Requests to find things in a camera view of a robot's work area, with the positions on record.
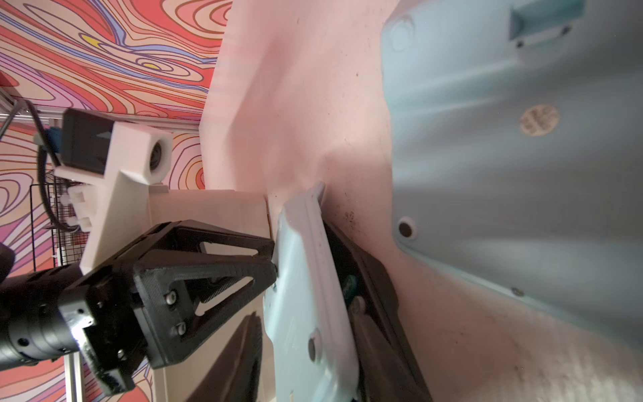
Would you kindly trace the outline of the small light blue calculator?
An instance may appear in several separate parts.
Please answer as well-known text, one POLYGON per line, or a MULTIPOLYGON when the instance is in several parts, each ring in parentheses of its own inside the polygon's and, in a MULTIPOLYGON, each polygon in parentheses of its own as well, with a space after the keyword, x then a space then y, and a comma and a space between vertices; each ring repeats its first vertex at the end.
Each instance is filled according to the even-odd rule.
POLYGON ((393 236, 642 345, 642 4, 402 1, 381 33, 393 236))

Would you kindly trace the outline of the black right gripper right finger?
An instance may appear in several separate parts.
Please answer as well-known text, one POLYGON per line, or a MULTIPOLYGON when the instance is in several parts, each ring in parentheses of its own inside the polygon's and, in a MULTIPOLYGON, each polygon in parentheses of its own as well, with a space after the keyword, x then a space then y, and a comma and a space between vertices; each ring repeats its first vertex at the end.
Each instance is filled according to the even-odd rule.
POLYGON ((361 296, 353 298, 348 313, 360 365, 359 399, 429 401, 430 394, 415 382, 403 360, 366 313, 366 301, 361 296))

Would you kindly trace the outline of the white plastic storage box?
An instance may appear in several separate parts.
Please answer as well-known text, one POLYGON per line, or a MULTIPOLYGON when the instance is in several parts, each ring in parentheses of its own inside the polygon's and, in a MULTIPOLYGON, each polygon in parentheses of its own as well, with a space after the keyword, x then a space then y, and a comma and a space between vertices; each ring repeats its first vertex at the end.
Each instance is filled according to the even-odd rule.
MULTIPOLYGON (((150 190, 152 223, 197 220, 242 234, 269 238, 271 228, 265 197, 234 190, 175 190, 157 185, 150 190)), ((207 281, 198 293, 195 314, 202 317, 226 302, 251 277, 221 277, 207 281)), ((258 296, 239 310, 196 352, 182 363, 160 370, 145 369, 145 381, 139 385, 150 393, 150 401, 185 401, 207 375, 241 320, 251 314, 261 315, 262 297, 258 296)))

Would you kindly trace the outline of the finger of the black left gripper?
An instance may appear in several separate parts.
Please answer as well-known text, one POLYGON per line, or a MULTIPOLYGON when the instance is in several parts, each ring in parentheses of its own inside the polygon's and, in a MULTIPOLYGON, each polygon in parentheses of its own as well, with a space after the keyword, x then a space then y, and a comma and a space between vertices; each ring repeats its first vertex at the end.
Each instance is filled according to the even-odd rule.
POLYGON ((274 281, 274 241, 183 220, 158 224, 120 251, 114 270, 143 281, 217 281, 251 277, 274 281))
POLYGON ((276 266, 261 258, 139 261, 133 280, 141 304, 134 313, 151 367, 182 363, 276 278, 276 266))

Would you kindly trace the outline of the black calculator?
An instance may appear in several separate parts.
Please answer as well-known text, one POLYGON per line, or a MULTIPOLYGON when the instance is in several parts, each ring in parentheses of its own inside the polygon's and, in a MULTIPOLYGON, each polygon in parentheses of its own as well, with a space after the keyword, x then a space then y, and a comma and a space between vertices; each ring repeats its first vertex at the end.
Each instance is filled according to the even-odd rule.
POLYGON ((324 227, 340 284, 343 285, 348 276, 356 277, 356 294, 366 301, 366 313, 400 356, 415 382, 424 385, 424 377, 399 319, 398 296, 385 266, 338 226, 325 222, 324 227))

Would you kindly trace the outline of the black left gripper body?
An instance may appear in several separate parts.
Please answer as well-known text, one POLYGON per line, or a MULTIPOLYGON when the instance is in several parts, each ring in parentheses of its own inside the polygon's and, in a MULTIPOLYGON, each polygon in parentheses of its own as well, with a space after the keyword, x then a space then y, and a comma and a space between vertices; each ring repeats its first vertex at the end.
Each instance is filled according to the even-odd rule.
POLYGON ((62 266, 1 283, 1 369, 81 353, 105 395, 135 389, 145 339, 111 271, 62 266))

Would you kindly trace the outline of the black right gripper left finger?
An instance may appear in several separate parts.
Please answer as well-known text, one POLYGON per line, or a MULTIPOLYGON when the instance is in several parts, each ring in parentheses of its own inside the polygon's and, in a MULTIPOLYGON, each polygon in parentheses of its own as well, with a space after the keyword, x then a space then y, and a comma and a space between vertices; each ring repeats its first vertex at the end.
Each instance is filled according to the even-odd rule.
POLYGON ((187 401, 256 401, 262 360, 262 325, 244 317, 219 358, 187 401))

